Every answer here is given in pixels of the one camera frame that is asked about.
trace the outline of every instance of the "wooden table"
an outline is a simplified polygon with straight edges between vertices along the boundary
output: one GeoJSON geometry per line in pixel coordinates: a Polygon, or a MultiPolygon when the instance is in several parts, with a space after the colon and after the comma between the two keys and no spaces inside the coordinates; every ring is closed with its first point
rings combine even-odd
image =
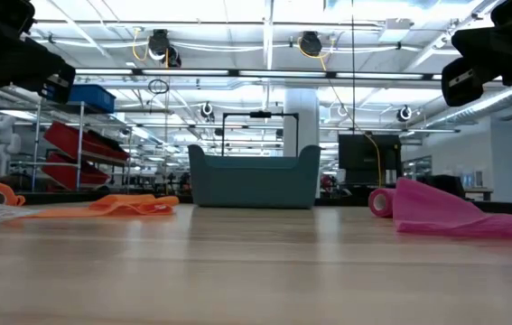
{"type": "Polygon", "coordinates": [[[512,241],[361,208],[0,227],[0,324],[512,324],[512,241]]]}

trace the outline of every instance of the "black metal frame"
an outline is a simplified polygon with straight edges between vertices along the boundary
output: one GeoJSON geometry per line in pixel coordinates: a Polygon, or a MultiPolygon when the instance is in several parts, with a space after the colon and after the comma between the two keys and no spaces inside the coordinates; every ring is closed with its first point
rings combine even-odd
{"type": "Polygon", "coordinates": [[[300,150],[300,114],[299,113],[271,113],[271,112],[249,112],[249,113],[224,113],[223,118],[221,121],[221,128],[222,128],[222,134],[221,134],[221,156],[223,157],[226,152],[226,118],[228,116],[249,116],[250,118],[270,118],[272,116],[291,116],[295,118],[295,156],[299,156],[299,150],[300,150]]]}

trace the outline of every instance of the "fluorescent light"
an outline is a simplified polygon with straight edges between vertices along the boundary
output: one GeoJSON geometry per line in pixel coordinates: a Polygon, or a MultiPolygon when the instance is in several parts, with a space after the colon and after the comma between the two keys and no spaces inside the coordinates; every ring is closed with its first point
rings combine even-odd
{"type": "Polygon", "coordinates": [[[441,130],[441,129],[416,129],[411,130],[409,133],[457,133],[459,130],[441,130]]]}
{"type": "MultiPolygon", "coordinates": [[[[207,140],[206,142],[221,143],[219,140],[207,140]]],[[[226,144],[284,144],[283,141],[250,141],[250,140],[226,140],[226,144]]]]}
{"type": "MultiPolygon", "coordinates": [[[[433,75],[433,80],[442,80],[442,75],[433,75]]],[[[502,81],[502,76],[493,79],[494,81],[502,81]]]]}
{"type": "Polygon", "coordinates": [[[78,75],[130,75],[130,69],[77,69],[78,75]]]}
{"type": "Polygon", "coordinates": [[[25,120],[29,120],[29,121],[34,121],[34,120],[37,119],[37,116],[35,114],[31,114],[31,113],[27,113],[27,112],[22,112],[22,111],[2,110],[2,111],[0,111],[0,113],[6,114],[6,115],[10,115],[10,116],[14,116],[14,117],[18,117],[18,118],[25,119],[25,120]]]}
{"type": "Polygon", "coordinates": [[[29,120],[29,121],[34,121],[37,119],[37,116],[35,114],[31,114],[31,113],[27,113],[27,112],[23,112],[23,111],[1,110],[0,113],[18,117],[18,118],[25,119],[25,120],[29,120]]]}
{"type": "Polygon", "coordinates": [[[141,127],[134,126],[132,128],[132,130],[133,130],[134,135],[137,135],[137,136],[142,137],[144,139],[149,139],[149,134],[147,133],[147,131],[145,131],[141,127]]]}
{"type": "Polygon", "coordinates": [[[242,77],[324,78],[324,77],[326,77],[326,72],[241,70],[239,72],[239,75],[242,77]]]}
{"type": "Polygon", "coordinates": [[[254,125],[254,126],[249,126],[248,128],[255,129],[255,130],[277,130],[277,129],[284,129],[283,126],[273,126],[273,125],[254,125]]]}
{"type": "MultiPolygon", "coordinates": [[[[195,128],[205,128],[205,129],[217,129],[221,128],[221,125],[195,125],[195,128]]],[[[242,125],[226,125],[227,129],[239,129],[239,128],[247,128],[242,125]]]]}
{"type": "Polygon", "coordinates": [[[227,76],[227,70],[177,70],[177,69],[156,69],[143,70],[149,76],[227,76]]]}
{"type": "Polygon", "coordinates": [[[349,127],[337,127],[337,126],[321,126],[321,130],[325,131],[349,131],[349,127]]]}
{"type": "Polygon", "coordinates": [[[359,78],[359,79],[413,79],[418,80],[424,77],[423,74],[416,73],[351,73],[338,72],[336,78],[359,78]]]}
{"type": "Polygon", "coordinates": [[[386,129],[386,128],[370,128],[370,127],[362,127],[360,130],[356,128],[357,131],[370,131],[370,132],[402,132],[402,129],[386,129]]]}

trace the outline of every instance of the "black cable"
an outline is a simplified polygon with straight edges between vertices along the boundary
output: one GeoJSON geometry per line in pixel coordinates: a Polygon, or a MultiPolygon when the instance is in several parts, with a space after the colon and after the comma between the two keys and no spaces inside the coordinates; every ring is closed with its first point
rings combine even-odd
{"type": "Polygon", "coordinates": [[[155,98],[159,95],[167,94],[170,88],[169,84],[161,79],[154,79],[149,81],[147,88],[149,89],[150,93],[154,94],[154,96],[151,98],[151,101],[149,102],[149,114],[151,115],[155,98]]]}
{"type": "Polygon", "coordinates": [[[162,95],[167,94],[167,92],[169,91],[169,84],[161,79],[154,79],[149,81],[147,88],[152,94],[162,95]]]}
{"type": "Polygon", "coordinates": [[[352,125],[354,128],[352,129],[352,134],[356,134],[356,40],[354,40],[355,28],[354,28],[354,0],[350,0],[352,5],[350,9],[351,13],[351,21],[352,21],[352,125]]]}

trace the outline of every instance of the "ceiling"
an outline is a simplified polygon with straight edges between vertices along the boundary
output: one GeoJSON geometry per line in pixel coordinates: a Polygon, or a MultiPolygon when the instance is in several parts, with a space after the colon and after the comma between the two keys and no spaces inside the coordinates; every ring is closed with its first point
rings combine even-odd
{"type": "MultiPolygon", "coordinates": [[[[322,71],[320,60],[305,57],[297,46],[302,32],[315,31],[323,44],[327,71],[439,74],[460,56],[451,46],[450,34],[487,25],[489,19],[483,18],[497,2],[32,0],[37,23],[31,37],[79,69],[162,69],[160,62],[145,55],[145,44],[153,29],[167,29],[183,69],[322,71]],[[393,27],[403,22],[409,22],[409,27],[393,27]],[[144,60],[137,59],[134,52],[144,60]]],[[[116,96],[117,109],[125,111],[124,118],[133,123],[164,124],[165,115],[154,110],[169,108],[174,114],[168,117],[168,124],[205,124],[200,109],[206,102],[213,105],[216,125],[224,112],[267,109],[277,113],[283,109],[285,89],[296,86],[318,89],[322,127],[351,126],[339,112],[335,91],[345,107],[357,109],[360,127],[405,128],[396,121],[396,111],[404,105],[429,118],[446,109],[439,80],[381,79],[358,83],[353,92],[350,81],[337,81],[332,88],[325,79],[270,79],[268,87],[268,79],[261,78],[173,77],[163,78],[172,84],[168,95],[156,96],[147,90],[151,79],[79,73],[77,83],[98,83],[108,88],[116,96]],[[198,83],[201,89],[194,88],[198,83]]],[[[487,89],[488,93],[492,90],[498,87],[487,89]]],[[[238,117],[228,121],[282,124],[276,118],[263,122],[238,117]]],[[[191,133],[185,128],[170,128],[166,133],[161,127],[146,127],[145,131],[172,145],[207,146],[217,139],[212,129],[191,133]]],[[[321,143],[333,143],[336,136],[334,131],[322,131],[321,143]]],[[[246,129],[227,133],[227,139],[275,141],[276,137],[274,130],[246,129]]],[[[275,150],[238,149],[235,153],[268,155],[275,154],[275,150]]],[[[328,162],[337,158],[336,153],[327,151],[322,156],[328,157],[328,162]]],[[[184,166],[182,159],[173,160],[184,166]]]]}

